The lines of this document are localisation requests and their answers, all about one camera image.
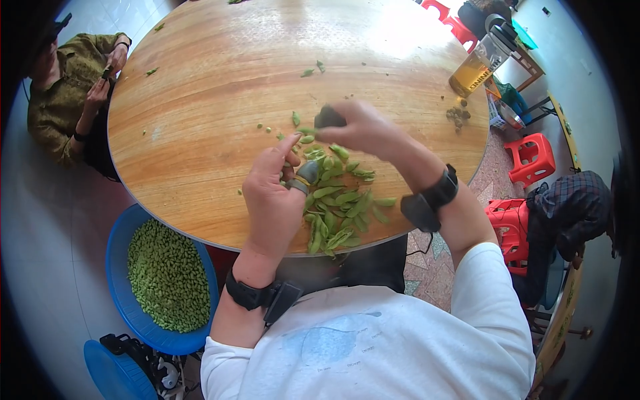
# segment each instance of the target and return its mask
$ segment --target bottle lid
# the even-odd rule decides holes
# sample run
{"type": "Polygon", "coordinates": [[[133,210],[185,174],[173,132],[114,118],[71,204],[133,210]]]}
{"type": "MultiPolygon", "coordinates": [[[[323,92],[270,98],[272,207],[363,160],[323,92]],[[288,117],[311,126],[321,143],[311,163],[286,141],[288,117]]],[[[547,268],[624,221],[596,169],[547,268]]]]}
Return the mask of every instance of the bottle lid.
{"type": "Polygon", "coordinates": [[[494,37],[502,42],[510,51],[516,51],[518,45],[516,44],[516,37],[518,34],[509,25],[508,22],[503,22],[501,26],[494,25],[491,27],[491,33],[494,37]]]}

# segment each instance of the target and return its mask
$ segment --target olive green shirt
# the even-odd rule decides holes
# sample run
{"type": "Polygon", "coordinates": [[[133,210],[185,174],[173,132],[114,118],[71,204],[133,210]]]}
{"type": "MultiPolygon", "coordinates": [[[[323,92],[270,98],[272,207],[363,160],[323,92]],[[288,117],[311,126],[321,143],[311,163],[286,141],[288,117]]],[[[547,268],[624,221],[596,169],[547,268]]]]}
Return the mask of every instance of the olive green shirt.
{"type": "Polygon", "coordinates": [[[124,33],[74,36],[58,48],[62,78],[44,89],[31,85],[27,129],[56,163],[65,168],[82,161],[82,154],[71,149],[71,137],[82,115],[86,94],[102,76],[106,55],[113,51],[121,35],[124,33]]]}

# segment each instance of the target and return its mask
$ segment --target metal bowl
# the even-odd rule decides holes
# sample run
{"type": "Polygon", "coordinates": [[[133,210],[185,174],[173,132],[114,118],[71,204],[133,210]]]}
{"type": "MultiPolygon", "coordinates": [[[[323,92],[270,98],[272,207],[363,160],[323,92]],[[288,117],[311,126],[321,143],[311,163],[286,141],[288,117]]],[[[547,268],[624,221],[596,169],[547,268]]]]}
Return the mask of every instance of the metal bowl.
{"type": "Polygon", "coordinates": [[[516,114],[515,111],[511,109],[511,107],[507,106],[503,101],[498,103],[498,114],[502,117],[503,120],[507,122],[507,124],[511,125],[514,129],[522,129],[525,127],[524,122],[520,118],[520,115],[516,114]]]}

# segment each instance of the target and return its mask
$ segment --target white t-shirt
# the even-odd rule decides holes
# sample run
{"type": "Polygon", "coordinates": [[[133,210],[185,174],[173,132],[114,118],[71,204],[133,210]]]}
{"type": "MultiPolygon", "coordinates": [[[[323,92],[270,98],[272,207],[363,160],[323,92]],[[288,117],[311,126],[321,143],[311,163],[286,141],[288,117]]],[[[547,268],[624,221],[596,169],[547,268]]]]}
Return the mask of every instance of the white t-shirt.
{"type": "Polygon", "coordinates": [[[300,298],[255,349],[207,338],[200,369],[212,399],[523,399],[531,333],[500,249],[471,249],[451,314],[387,287],[300,298]]]}

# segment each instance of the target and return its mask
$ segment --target black wrist sensor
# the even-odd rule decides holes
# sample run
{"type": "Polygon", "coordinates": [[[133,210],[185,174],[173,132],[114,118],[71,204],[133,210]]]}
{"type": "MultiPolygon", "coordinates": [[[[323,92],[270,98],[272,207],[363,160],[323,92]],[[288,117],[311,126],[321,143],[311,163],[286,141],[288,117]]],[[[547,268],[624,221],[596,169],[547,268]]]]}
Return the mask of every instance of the black wrist sensor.
{"type": "Polygon", "coordinates": [[[86,141],[86,137],[89,135],[81,135],[78,132],[74,132],[74,139],[79,141],[80,143],[84,143],[86,141]]]}
{"type": "Polygon", "coordinates": [[[423,232],[438,232],[438,210],[451,203],[458,194],[456,170],[447,164],[442,178],[433,187],[400,201],[400,211],[406,219],[423,232]]]}
{"type": "Polygon", "coordinates": [[[258,307],[267,308],[267,312],[264,314],[264,322],[267,324],[273,324],[282,317],[302,296],[304,291],[294,282],[281,282],[279,280],[274,281],[265,288],[256,289],[236,281],[233,271],[229,271],[229,274],[227,274],[225,284],[227,285],[227,292],[236,304],[249,311],[258,307]]]}

